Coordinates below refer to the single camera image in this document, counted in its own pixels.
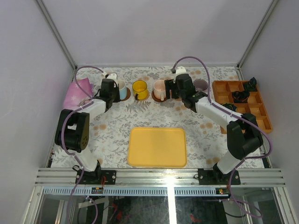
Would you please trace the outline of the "pink mug front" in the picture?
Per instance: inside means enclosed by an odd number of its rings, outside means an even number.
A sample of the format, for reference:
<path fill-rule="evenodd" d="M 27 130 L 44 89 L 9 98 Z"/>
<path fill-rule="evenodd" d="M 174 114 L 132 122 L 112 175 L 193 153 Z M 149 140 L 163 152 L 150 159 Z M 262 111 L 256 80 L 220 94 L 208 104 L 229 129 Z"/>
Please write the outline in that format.
<path fill-rule="evenodd" d="M 165 83 L 164 80 L 157 80 L 154 83 L 154 96 L 161 100 L 164 101 L 166 99 L 166 89 L 165 89 Z"/>

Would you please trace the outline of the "purple mug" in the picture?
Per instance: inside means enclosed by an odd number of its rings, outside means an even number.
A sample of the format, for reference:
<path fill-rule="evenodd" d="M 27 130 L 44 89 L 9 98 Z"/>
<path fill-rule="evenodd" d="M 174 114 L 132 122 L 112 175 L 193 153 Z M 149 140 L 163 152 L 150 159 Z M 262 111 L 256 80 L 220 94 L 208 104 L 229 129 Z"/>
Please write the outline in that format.
<path fill-rule="evenodd" d="M 196 91 L 206 91 L 208 89 L 208 83 L 203 79 L 194 80 L 193 86 Z"/>

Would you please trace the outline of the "light blue mug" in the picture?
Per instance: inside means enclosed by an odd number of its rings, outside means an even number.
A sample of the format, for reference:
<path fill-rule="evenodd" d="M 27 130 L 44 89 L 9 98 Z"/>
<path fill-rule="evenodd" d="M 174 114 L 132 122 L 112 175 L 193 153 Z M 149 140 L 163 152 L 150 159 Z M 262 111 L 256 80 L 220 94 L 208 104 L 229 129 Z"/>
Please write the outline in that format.
<path fill-rule="evenodd" d="M 118 80 L 118 89 L 119 89 L 120 101 L 122 101 L 127 97 L 127 87 L 125 81 Z"/>

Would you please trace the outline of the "brown wooden coaster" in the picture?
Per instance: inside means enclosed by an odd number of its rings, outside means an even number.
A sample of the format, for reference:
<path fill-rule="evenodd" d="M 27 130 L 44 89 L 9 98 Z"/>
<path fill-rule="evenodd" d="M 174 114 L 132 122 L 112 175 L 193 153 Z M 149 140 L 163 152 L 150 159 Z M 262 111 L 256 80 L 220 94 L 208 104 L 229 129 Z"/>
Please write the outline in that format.
<path fill-rule="evenodd" d="M 126 101 L 129 99 L 131 92 L 128 87 L 124 87 L 121 90 L 119 90 L 119 94 L 120 94 L 120 101 Z"/>
<path fill-rule="evenodd" d="M 154 101 L 159 103 L 165 102 L 168 99 L 166 97 L 166 91 L 153 90 L 151 96 L 154 99 Z"/>

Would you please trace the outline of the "yellow glass mug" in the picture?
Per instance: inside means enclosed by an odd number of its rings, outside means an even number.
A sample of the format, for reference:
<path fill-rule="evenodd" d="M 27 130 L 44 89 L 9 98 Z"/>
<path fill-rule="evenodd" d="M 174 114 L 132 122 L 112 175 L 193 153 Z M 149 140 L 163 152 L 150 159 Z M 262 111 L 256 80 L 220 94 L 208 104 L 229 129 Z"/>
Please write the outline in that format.
<path fill-rule="evenodd" d="M 142 99 L 147 96 L 148 86 L 143 80 L 137 80 L 132 84 L 133 94 L 138 94 L 138 98 Z"/>

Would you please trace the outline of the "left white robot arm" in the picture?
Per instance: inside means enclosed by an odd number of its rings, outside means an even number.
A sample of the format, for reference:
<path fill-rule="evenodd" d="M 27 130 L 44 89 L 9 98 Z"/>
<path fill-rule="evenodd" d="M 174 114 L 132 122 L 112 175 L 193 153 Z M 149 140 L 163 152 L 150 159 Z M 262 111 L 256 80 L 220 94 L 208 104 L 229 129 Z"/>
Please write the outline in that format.
<path fill-rule="evenodd" d="M 120 101 L 118 76 L 116 73 L 106 74 L 101 87 L 93 97 L 78 81 L 76 86 L 87 96 L 87 103 L 81 103 L 76 109 L 63 109 L 55 134 L 55 144 L 74 156 L 79 168 L 86 173 L 86 179 L 97 184 L 102 180 L 102 172 L 97 170 L 98 160 L 88 147 L 90 122 L 100 114 L 107 112 Z"/>

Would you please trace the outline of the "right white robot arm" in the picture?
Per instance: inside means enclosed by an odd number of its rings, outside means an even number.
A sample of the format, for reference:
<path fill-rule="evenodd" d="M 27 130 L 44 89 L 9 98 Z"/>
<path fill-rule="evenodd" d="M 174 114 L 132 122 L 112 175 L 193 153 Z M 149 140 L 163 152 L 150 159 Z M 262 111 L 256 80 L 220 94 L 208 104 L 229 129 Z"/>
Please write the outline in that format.
<path fill-rule="evenodd" d="M 213 168 L 214 181 L 224 184 L 230 178 L 229 173 L 263 144 L 256 117 L 250 113 L 234 112 L 211 100 L 208 94 L 196 91 L 185 67 L 172 68 L 171 71 L 173 79 L 164 82 L 166 97 L 181 99 L 186 108 L 213 120 L 227 133 L 228 151 Z"/>

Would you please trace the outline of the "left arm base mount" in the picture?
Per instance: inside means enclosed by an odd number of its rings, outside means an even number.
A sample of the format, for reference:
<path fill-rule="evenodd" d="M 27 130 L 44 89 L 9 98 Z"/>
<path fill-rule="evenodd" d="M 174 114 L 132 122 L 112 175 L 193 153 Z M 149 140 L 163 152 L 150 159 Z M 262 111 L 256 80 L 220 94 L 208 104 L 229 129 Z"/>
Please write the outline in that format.
<path fill-rule="evenodd" d="M 78 165 L 74 165 L 72 170 L 77 172 L 75 183 L 86 185 L 115 185 L 116 182 L 116 170 L 102 169 L 99 162 L 95 171 L 84 171 L 83 177 L 79 180 L 82 174 L 82 170 Z"/>

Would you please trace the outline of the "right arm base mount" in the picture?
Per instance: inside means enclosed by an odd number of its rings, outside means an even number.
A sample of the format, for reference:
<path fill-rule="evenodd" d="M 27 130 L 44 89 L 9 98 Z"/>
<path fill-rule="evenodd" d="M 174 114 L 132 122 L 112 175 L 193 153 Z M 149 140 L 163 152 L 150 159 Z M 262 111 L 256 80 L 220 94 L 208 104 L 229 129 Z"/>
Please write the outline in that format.
<path fill-rule="evenodd" d="M 199 185 L 229 185 L 230 181 L 233 185 L 240 185 L 240 180 L 236 175 L 236 168 L 243 160 L 224 159 L 214 164 L 211 170 L 199 168 L 193 179 L 199 182 Z"/>

